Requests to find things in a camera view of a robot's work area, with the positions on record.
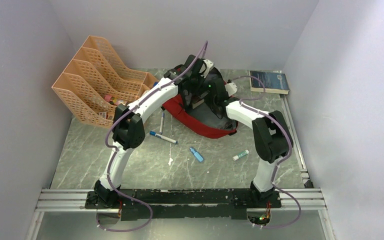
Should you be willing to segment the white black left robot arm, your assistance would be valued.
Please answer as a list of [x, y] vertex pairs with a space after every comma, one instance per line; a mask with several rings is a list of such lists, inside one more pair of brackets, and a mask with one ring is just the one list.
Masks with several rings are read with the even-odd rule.
[[113, 125], [105, 138], [105, 145], [111, 149], [111, 155], [105, 172], [96, 181], [93, 189], [98, 204], [112, 208], [118, 203], [121, 179], [127, 161], [146, 136], [144, 122], [165, 102], [181, 93], [183, 87], [194, 88], [196, 84], [202, 83], [213, 68], [212, 61], [190, 55], [185, 64], [168, 70], [159, 82], [138, 100], [116, 107]]

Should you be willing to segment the red student backpack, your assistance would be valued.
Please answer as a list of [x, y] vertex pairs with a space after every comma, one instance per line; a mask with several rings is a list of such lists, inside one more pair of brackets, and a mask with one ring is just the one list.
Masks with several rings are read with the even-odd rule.
[[209, 72], [198, 94], [183, 94], [178, 91], [178, 94], [166, 101], [162, 108], [200, 136], [219, 139], [227, 135], [234, 135], [239, 122], [228, 118], [225, 109], [213, 111], [205, 103], [208, 83], [215, 79], [224, 80], [217, 68], [213, 68]]

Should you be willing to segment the dark blue book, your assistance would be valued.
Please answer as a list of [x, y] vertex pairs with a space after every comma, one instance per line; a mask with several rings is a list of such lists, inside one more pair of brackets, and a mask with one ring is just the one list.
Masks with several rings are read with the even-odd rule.
[[252, 92], [288, 95], [290, 92], [287, 76], [279, 71], [256, 71], [251, 70], [250, 90]]

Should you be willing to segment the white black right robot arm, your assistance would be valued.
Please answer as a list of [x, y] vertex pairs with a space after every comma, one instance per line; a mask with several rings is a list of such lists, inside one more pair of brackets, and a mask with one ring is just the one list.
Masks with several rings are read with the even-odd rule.
[[268, 191], [276, 187], [275, 177], [280, 163], [290, 157], [293, 148], [284, 116], [280, 111], [263, 111], [230, 96], [223, 80], [211, 80], [204, 86], [208, 91], [205, 103], [216, 116], [239, 122], [252, 130], [259, 163], [252, 180], [256, 190], [250, 193], [249, 199], [255, 207], [262, 207], [269, 200]]

